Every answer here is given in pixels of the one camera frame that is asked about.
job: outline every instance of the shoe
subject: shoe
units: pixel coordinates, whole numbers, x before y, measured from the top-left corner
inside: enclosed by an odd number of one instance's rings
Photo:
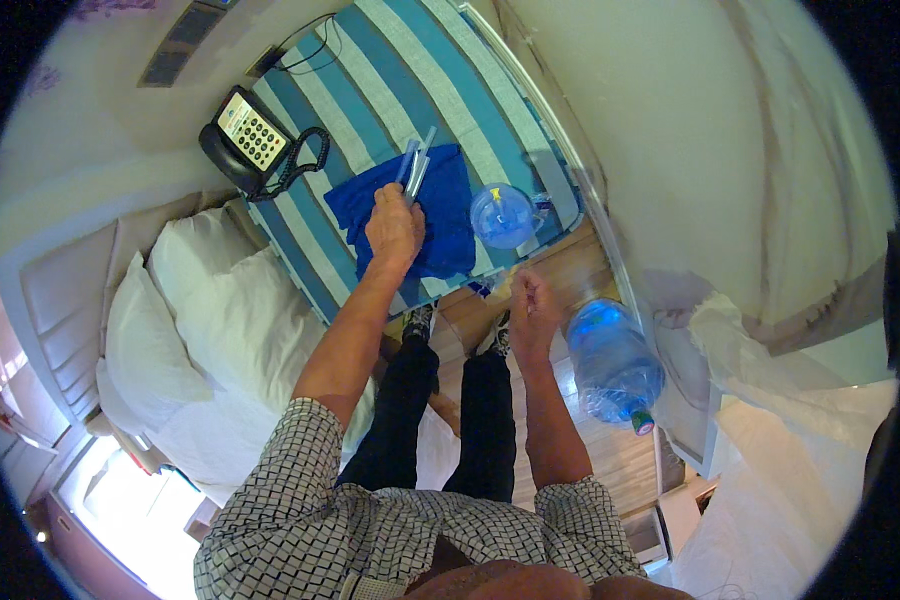
[[[437,303],[424,304],[404,313],[403,315],[403,341],[407,336],[415,335],[423,338],[424,342],[430,342],[430,334],[434,332],[437,324]]]
[[[510,353],[510,309],[504,310],[504,313],[493,320],[490,332],[486,334],[474,356],[481,354],[493,353],[499,354],[507,358]]]

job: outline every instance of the hand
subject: hand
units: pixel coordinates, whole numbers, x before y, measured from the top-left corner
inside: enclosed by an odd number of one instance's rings
[[[373,194],[377,202],[366,224],[373,259],[407,274],[423,246],[424,217],[419,203],[407,207],[403,186],[388,183]]]
[[[550,345],[563,319],[550,284],[532,270],[518,270],[510,284],[509,342],[521,370],[550,363]]]

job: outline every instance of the telephone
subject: telephone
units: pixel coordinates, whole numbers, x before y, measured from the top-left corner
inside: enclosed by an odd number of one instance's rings
[[[306,172],[324,168],[330,153],[330,134],[312,126],[293,138],[276,125],[276,118],[251,91],[234,85],[227,93],[213,120],[200,130],[200,148],[251,202],[273,199]],[[316,162],[299,165],[304,142],[320,138]],[[276,182],[267,182],[279,171]]]

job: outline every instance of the white pillow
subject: white pillow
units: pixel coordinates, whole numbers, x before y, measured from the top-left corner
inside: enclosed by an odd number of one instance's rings
[[[208,279],[180,306],[176,330],[192,361],[223,388],[281,415],[326,326],[268,247]],[[356,448],[372,420],[368,382],[345,449]]]
[[[146,261],[146,270],[176,316],[190,294],[217,273],[254,253],[224,208],[167,222]]]
[[[152,431],[159,431],[183,404],[213,399],[213,390],[190,364],[140,252],[113,297],[106,363],[120,397]]]
[[[107,359],[104,358],[96,361],[96,390],[99,392],[99,407],[111,424],[134,436],[144,432],[144,421],[133,412],[113,385],[107,370]]]

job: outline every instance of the water bottle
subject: water bottle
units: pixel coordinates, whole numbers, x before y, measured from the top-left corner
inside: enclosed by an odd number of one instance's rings
[[[631,424],[638,436],[654,430],[650,409],[666,375],[622,304],[606,298],[588,302],[570,321],[567,345],[576,390],[590,416]]]

